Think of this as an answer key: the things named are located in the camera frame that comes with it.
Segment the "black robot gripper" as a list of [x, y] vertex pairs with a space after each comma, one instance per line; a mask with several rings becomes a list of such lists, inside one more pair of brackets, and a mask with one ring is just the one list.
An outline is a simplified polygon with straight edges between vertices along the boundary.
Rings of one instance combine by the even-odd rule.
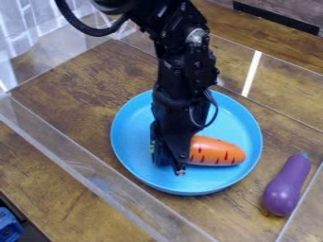
[[174, 174], [186, 174], [190, 160], [191, 139], [215, 121], [206, 122], [210, 106], [219, 107], [211, 90], [206, 89], [198, 96], [175, 100], [159, 85], [153, 89], [151, 111], [154, 122], [150, 125], [150, 153], [157, 166], [173, 165]]

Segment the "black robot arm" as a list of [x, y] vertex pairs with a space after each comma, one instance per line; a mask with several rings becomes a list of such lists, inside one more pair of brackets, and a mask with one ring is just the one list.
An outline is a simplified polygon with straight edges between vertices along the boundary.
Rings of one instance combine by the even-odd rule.
[[150, 34], [158, 58], [150, 125], [153, 162], [186, 173], [194, 135], [217, 117], [209, 87], [218, 83], [207, 20], [191, 0], [91, 0], [107, 15], [125, 15]]

